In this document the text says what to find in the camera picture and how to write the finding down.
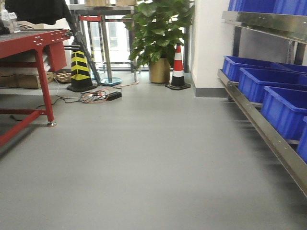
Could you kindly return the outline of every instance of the blue storage box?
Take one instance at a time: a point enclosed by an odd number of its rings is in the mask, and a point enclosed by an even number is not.
[[[296,152],[307,163],[307,116],[303,118],[303,121],[305,123],[305,127]]]
[[[265,86],[261,113],[285,139],[300,140],[307,115],[307,92]]]
[[[290,71],[294,72],[300,72],[307,74],[307,66],[301,66],[301,65],[294,65],[294,64],[286,64],[286,63],[279,63],[280,65],[286,67]]]
[[[236,1],[237,0],[230,0],[229,7],[228,7],[229,11],[235,11],[236,10]]]
[[[273,13],[276,0],[230,0],[229,11]]]
[[[273,13],[307,15],[306,0],[277,0]]]
[[[274,62],[262,61],[243,57],[224,56],[223,73],[231,81],[239,81],[240,68],[270,69],[270,70],[289,70],[288,68]]]
[[[262,103],[264,86],[307,91],[307,76],[300,73],[241,68],[238,88],[251,102]]]

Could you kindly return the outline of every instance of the yellow and black striped post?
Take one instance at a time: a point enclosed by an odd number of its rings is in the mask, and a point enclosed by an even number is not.
[[[67,87],[73,92],[84,92],[96,88],[91,80],[84,53],[82,51],[71,54],[71,85]]]

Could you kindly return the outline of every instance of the traffic cone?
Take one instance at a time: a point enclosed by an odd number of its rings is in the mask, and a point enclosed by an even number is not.
[[[176,47],[172,82],[166,84],[165,86],[172,90],[183,90],[191,87],[191,85],[186,84],[184,82],[184,72],[183,72],[180,43],[177,43]]]
[[[73,92],[84,92],[96,88],[92,83],[90,71],[82,51],[73,51],[71,54],[71,85],[67,87]]]

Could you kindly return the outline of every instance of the red workbench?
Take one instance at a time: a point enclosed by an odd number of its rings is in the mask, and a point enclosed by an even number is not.
[[[50,71],[57,71],[66,66],[66,58],[63,41],[69,39],[67,30],[27,30],[16,34],[0,36],[0,67],[37,68],[41,89],[43,93],[45,109],[4,109],[0,108],[0,114],[28,115],[25,119],[13,126],[9,131],[0,136],[0,146],[5,144],[19,131],[38,118],[46,115],[48,127],[54,127],[51,98],[44,69],[43,53],[48,55]],[[25,51],[32,52],[35,62],[7,62],[1,61],[11,55]]]

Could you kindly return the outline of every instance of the orange and white traffic cone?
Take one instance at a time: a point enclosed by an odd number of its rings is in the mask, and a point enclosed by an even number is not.
[[[177,43],[176,47],[172,82],[166,84],[165,86],[172,90],[183,90],[191,87],[191,85],[186,84],[184,82],[184,72],[183,72],[180,43]]]

